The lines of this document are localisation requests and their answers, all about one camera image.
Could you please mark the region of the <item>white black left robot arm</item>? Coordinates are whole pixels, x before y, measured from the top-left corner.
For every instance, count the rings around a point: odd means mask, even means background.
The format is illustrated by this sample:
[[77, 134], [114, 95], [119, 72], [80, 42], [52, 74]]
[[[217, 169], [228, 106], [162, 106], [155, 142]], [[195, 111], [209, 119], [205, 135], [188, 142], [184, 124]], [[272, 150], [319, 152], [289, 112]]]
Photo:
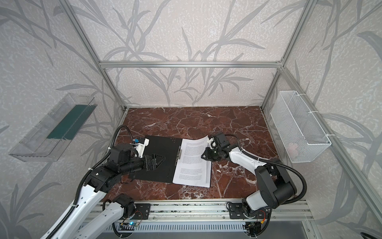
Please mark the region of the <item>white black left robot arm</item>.
[[88, 169], [80, 181], [72, 204], [43, 238], [91, 239], [119, 219], [133, 217], [137, 211], [134, 200], [122, 194], [113, 199], [100, 215], [79, 229], [88, 214], [120, 182], [123, 175], [139, 170], [156, 170], [165, 161], [166, 158], [162, 155], [140, 153], [144, 148], [143, 144], [109, 147], [107, 154], [94, 167]]

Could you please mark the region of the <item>white black file folder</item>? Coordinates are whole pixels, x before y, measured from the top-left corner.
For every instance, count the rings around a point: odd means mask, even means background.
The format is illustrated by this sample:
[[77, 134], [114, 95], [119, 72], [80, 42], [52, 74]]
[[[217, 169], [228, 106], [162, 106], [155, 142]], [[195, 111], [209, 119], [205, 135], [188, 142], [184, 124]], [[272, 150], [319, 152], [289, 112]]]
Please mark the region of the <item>white black file folder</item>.
[[128, 178], [209, 188], [211, 162], [202, 158], [209, 146], [208, 136], [182, 139], [147, 135], [143, 155], [152, 165], [130, 173]]

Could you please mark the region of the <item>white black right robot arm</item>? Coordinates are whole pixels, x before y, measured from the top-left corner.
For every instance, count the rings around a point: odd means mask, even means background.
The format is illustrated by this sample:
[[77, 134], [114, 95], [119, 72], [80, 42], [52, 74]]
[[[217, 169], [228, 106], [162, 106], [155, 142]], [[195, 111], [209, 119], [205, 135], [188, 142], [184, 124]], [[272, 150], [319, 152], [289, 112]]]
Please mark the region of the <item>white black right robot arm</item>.
[[256, 176], [258, 191], [242, 200], [242, 212], [247, 217], [260, 209], [275, 209], [304, 197], [307, 184], [301, 173], [277, 158], [266, 159], [252, 154], [239, 142], [231, 144], [229, 136], [235, 137], [220, 132], [209, 138], [201, 158], [211, 162], [228, 160]]

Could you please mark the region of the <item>printed paper sheet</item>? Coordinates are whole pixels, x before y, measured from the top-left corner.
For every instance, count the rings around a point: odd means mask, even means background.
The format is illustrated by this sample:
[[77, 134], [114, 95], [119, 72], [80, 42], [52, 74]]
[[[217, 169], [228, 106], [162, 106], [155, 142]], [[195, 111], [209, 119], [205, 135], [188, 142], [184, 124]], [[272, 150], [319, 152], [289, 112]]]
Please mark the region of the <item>printed paper sheet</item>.
[[177, 161], [172, 183], [196, 187], [210, 187], [211, 162], [201, 158], [208, 145], [208, 136], [201, 139], [183, 139], [182, 155]]

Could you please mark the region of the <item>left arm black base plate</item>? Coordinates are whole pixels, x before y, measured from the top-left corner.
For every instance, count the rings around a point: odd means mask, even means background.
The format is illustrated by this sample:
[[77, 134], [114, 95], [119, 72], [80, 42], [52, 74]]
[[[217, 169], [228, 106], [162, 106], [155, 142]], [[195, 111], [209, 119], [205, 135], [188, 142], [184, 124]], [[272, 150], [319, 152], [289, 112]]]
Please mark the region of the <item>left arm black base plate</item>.
[[151, 209], [151, 204], [149, 203], [134, 204], [133, 214], [129, 217], [129, 219], [148, 220], [150, 209]]

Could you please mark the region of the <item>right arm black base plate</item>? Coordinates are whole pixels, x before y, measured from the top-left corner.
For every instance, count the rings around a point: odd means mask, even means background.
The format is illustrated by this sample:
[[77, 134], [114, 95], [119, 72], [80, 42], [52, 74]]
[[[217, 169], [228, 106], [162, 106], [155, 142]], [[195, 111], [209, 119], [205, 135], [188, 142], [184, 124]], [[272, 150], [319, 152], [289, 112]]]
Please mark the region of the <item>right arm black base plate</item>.
[[254, 211], [242, 203], [227, 202], [226, 209], [229, 212], [230, 219], [255, 219], [262, 221], [269, 217], [268, 208], [260, 208]]

